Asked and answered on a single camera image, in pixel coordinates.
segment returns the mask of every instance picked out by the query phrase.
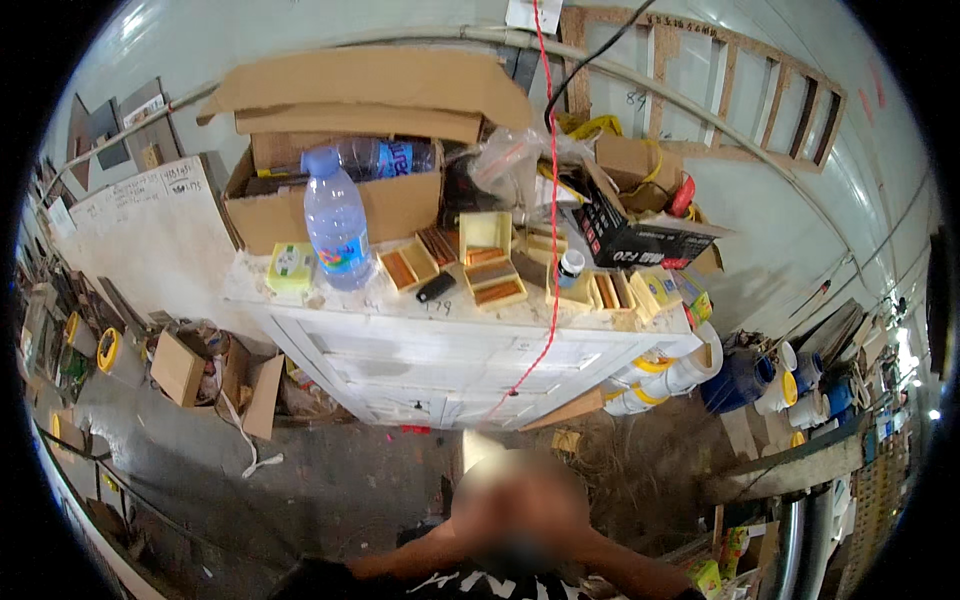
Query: red rope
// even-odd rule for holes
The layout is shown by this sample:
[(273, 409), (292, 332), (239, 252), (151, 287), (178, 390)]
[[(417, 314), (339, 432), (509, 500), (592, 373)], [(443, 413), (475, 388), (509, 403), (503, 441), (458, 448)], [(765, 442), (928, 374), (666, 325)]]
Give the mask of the red rope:
[[(537, 24), (537, 41), (540, 43), (540, 60), (543, 62), (543, 73), (546, 75), (546, 97), (547, 101), (550, 100), (550, 96), (553, 94), (553, 80), (550, 78), (550, 63), (546, 57), (546, 49), (543, 47), (543, 31), (540, 29), (540, 7), (538, 6), (537, 0), (534, 0), (534, 21)], [(553, 338), (557, 333), (557, 308), (560, 302), (560, 294), (558, 290), (560, 289), (560, 272), (558, 271), (557, 264), (557, 118), (554, 115), (553, 109), (550, 110), (550, 159), (553, 161), (553, 191), (550, 196), (550, 234), (551, 234), (551, 252), (553, 255), (553, 314), (550, 317), (550, 335), (546, 339), (546, 346), (543, 347), (543, 351), (540, 353), (540, 356), (537, 357), (537, 360), (530, 365), (530, 368), (524, 372), (523, 376), (507, 390), (507, 393), (500, 398), (500, 401), (496, 403), (489, 413), (480, 421), (481, 424), (486, 422), (490, 417), (493, 416), (503, 403), (507, 401), (507, 398), (514, 396), (516, 394), (516, 388), (520, 387), (530, 373), (540, 364), (540, 361), (543, 360), (543, 357), (546, 356), (546, 352), (550, 350), (550, 347), (553, 346)]]

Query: dirty floor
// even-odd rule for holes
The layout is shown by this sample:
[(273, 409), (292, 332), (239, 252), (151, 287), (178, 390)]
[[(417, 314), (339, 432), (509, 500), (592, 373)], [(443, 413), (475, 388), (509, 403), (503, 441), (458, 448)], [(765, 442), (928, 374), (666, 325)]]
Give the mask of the dirty floor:
[[(40, 423), (51, 408), (60, 401), (41, 395)], [(74, 416), (108, 444), (138, 493), (202, 539), (189, 540), (128, 497), (132, 527), (149, 541), (142, 563), (188, 598), (264, 597), (303, 553), (341, 561), (394, 548), (396, 534), (436, 503), (441, 476), (456, 481), (461, 470), (461, 432), (330, 424), (275, 428), (269, 442), (257, 441), (259, 458), (282, 452), (283, 462), (245, 480), (251, 453), (231, 424), (98, 372)], [(660, 556), (712, 527), (700, 519), (712, 508), (700, 504), (699, 482), (736, 459), (699, 398), (624, 418), (600, 411), (562, 428), (582, 434), (577, 451), (562, 456), (587, 487), (601, 532)], [(550, 450), (556, 429), (484, 435), (508, 448)], [(64, 470), (94, 497), (91, 465), (77, 458)], [(102, 494), (119, 510), (116, 494), (106, 486)]]

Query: blue bottle cap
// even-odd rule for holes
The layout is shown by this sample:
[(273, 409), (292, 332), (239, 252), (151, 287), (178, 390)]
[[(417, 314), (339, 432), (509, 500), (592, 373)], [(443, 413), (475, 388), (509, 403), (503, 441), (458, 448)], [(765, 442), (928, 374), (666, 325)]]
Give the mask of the blue bottle cap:
[(329, 146), (319, 146), (300, 155), (300, 170), (318, 180), (325, 180), (339, 168), (340, 153)]

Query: white cabinet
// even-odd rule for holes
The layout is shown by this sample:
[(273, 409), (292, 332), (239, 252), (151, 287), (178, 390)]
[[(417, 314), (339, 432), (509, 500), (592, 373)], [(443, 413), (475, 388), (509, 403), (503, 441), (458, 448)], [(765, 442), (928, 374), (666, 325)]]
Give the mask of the white cabinet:
[[(561, 309), (550, 351), (518, 395), (494, 411), (546, 344), (550, 306), (541, 289), (531, 286), (524, 303), (482, 313), (463, 285), (424, 307), (412, 295), (392, 291), (378, 273), (362, 292), (321, 286), (304, 305), (291, 306), (256, 285), (256, 259), (244, 262), (253, 289), (246, 295), (234, 290), (238, 298), (232, 300), (242, 302), (284, 353), (369, 423), (516, 429), (653, 346), (686, 353), (699, 344), (682, 310), (637, 332), (624, 315)], [(454, 274), (462, 277), (457, 269)]]

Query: particle board frame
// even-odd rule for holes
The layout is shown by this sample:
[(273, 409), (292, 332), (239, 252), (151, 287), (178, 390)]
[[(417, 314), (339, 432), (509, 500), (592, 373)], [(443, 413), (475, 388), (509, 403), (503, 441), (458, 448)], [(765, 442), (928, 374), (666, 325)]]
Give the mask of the particle board frame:
[[(619, 25), (624, 23), (633, 14), (631, 9), (615, 7), (564, 7), (560, 16), (560, 36), (564, 44), (574, 46), (587, 52), (587, 24), (608, 23)], [(749, 51), (768, 59), (772, 63), (770, 84), (766, 90), (764, 105), (760, 111), (759, 127), (755, 140), (761, 148), (767, 150), (774, 124), (780, 111), (780, 101), (784, 90), (790, 86), (794, 74), (802, 76), (806, 82), (804, 103), (800, 114), (800, 122), (794, 132), (792, 143), (786, 153), (770, 152), (768, 154), (781, 166), (801, 171), (820, 173), (827, 164), (830, 150), (836, 140), (840, 123), (843, 119), (847, 103), (847, 92), (837, 82), (825, 74), (810, 67), (806, 63), (787, 55), (771, 46), (752, 37), (722, 27), (716, 27), (704, 21), (688, 19), (662, 12), (645, 12), (636, 22), (638, 28), (649, 30), (653, 39), (653, 57), (648, 60), (650, 72), (647, 73), (654, 81), (666, 83), (667, 60), (679, 52), (680, 42), (677, 30), (685, 30), (694, 34), (709, 36), (723, 44), (719, 55), (719, 73), (716, 86), (713, 90), (712, 106), (710, 111), (720, 119), (726, 121), (730, 110), (731, 97), (736, 73), (737, 56), (740, 50)], [(564, 68), (573, 67), (573, 60), (564, 60)], [(804, 156), (804, 148), (815, 135), (814, 121), (822, 92), (829, 92), (829, 107), (823, 133), (813, 140), (812, 159)], [(651, 139), (657, 139), (663, 148), (691, 158), (723, 158), (727, 160), (759, 161), (749, 150), (738, 145), (721, 143), (722, 134), (712, 125), (707, 125), (707, 133), (703, 142), (679, 141), (660, 139), (663, 123), (663, 108), (666, 100), (653, 92), (651, 93), (650, 110), (648, 114), (647, 134)], [(589, 74), (581, 71), (570, 82), (566, 92), (567, 111), (581, 119), (590, 118), (590, 84)]]

